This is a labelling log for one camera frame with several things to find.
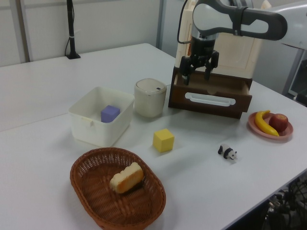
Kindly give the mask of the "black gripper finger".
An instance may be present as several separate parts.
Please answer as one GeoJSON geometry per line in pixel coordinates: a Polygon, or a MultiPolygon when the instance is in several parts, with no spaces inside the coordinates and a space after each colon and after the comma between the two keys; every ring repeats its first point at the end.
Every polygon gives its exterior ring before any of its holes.
{"type": "Polygon", "coordinates": [[[183,56],[180,61],[180,73],[183,83],[189,85],[190,75],[198,68],[198,57],[192,55],[190,57],[183,56]]]}
{"type": "Polygon", "coordinates": [[[204,78],[208,80],[210,78],[211,71],[218,66],[219,52],[213,50],[211,58],[205,62],[205,74],[204,78]]]}

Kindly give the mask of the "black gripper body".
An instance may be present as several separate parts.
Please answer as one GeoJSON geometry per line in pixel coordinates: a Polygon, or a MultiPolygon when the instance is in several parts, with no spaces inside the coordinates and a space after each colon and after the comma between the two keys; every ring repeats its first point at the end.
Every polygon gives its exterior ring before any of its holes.
{"type": "Polygon", "coordinates": [[[203,40],[192,37],[191,56],[210,59],[214,50],[215,40],[203,40]]]}

